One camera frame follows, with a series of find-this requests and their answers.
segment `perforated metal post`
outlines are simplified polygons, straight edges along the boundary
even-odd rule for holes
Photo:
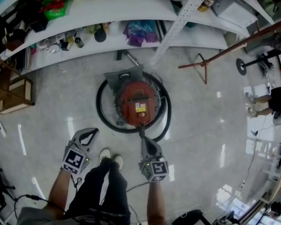
[[[160,46],[155,52],[151,64],[157,63],[158,59],[165,53],[170,46],[171,42],[176,38],[178,33],[184,28],[192,14],[198,9],[204,0],[188,0],[187,3],[181,8],[177,19],[171,26],[170,30],[164,36]]]

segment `gray tile floor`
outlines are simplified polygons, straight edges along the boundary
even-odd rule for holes
[[[231,207],[240,215],[258,195],[266,180],[260,170],[268,165],[268,154],[281,142],[281,126],[270,127],[272,116],[254,119],[246,116],[248,104],[244,93],[266,94],[266,80],[261,78],[256,66],[248,68],[247,76],[239,75],[235,61],[240,57],[248,62],[254,56],[236,51],[216,60],[208,67],[208,85],[205,85],[199,75],[201,68],[177,69],[178,65],[199,61],[198,52],[209,58],[218,50],[170,48],[153,67],[149,61],[154,50],[131,50],[147,72],[157,73],[164,80],[172,100],[172,123],[160,142],[169,165],[174,167],[172,181],[167,178],[162,182],[169,222],[185,210],[197,209],[200,205],[210,222]],[[138,169],[138,136],[110,130],[100,121],[95,108],[103,73],[132,66],[127,58],[115,61],[114,55],[114,52],[95,54],[30,73],[29,77],[35,82],[36,105],[0,115],[7,131],[6,138],[0,134],[0,167],[16,186],[16,195],[39,194],[32,181],[35,178],[48,197],[61,166],[64,147],[76,130],[86,127],[100,130],[94,159],[87,170],[98,165],[99,152],[109,147],[125,160],[122,174],[129,188],[145,182]],[[280,76],[276,75],[272,82],[274,80],[279,86]],[[21,125],[26,156],[21,149],[18,125]],[[155,136],[162,125],[161,121],[147,134]],[[251,131],[262,128],[268,129],[259,133],[257,142]],[[249,175],[253,154],[255,159]],[[248,175],[244,187],[240,188]],[[147,194],[148,186],[128,193],[128,202],[140,221],[147,220]],[[73,197],[71,184],[68,204]],[[42,207],[44,203],[21,201],[18,212],[24,205]],[[134,214],[131,220],[136,222]]]

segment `human arm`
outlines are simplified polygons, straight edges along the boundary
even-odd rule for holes
[[[149,225],[165,225],[165,206],[160,182],[151,182],[147,204]]]
[[[54,184],[51,188],[48,201],[53,204],[48,203],[43,209],[49,210],[54,214],[56,219],[60,220],[63,218],[64,212],[59,208],[65,210],[67,203],[67,195],[69,191],[71,173],[67,170],[61,169]]]

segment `black vacuum hose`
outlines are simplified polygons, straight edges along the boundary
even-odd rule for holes
[[[163,84],[157,78],[152,76],[151,74],[143,72],[143,75],[144,75],[145,78],[148,78],[148,79],[152,80],[155,84],[157,84],[157,86],[160,88],[160,96],[162,97],[161,105],[160,105],[160,108],[159,108],[159,111],[158,111],[156,117],[153,119],[153,121],[151,121],[149,124],[146,125],[145,129],[148,129],[149,127],[151,127],[153,124],[155,124],[157,122],[157,120],[165,112],[166,104],[168,105],[168,115],[167,115],[167,122],[165,124],[165,127],[164,127],[162,133],[158,137],[153,139],[155,142],[158,142],[158,141],[163,139],[163,137],[165,136],[165,134],[169,130],[170,120],[171,120],[171,116],[172,116],[172,105],[171,105],[171,102],[170,102],[169,94],[168,94],[167,90],[165,89],[165,87],[163,86]],[[100,119],[102,120],[102,122],[106,126],[108,126],[112,130],[117,131],[119,133],[138,133],[138,130],[136,128],[133,128],[133,129],[118,128],[118,127],[114,126],[113,124],[111,124],[104,117],[104,115],[102,113],[101,98],[102,98],[103,90],[106,87],[106,85],[107,85],[107,80],[105,80],[101,84],[101,86],[99,87],[99,90],[97,92],[97,97],[96,97],[96,109],[97,109],[97,112],[98,112],[98,115],[99,115]]]

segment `sneaker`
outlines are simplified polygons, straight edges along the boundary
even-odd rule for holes
[[[251,118],[256,118],[258,117],[257,111],[255,111],[253,108],[249,107],[248,108],[248,114]]]
[[[111,151],[108,148],[104,148],[99,155],[99,163],[102,162],[104,158],[111,158]]]
[[[118,164],[118,169],[121,171],[124,166],[124,160],[123,160],[122,156],[114,155],[112,157],[112,160],[113,160],[113,162],[116,162]]]
[[[255,97],[253,97],[252,94],[250,94],[249,92],[246,92],[245,97],[247,98],[247,100],[250,104],[255,104]]]

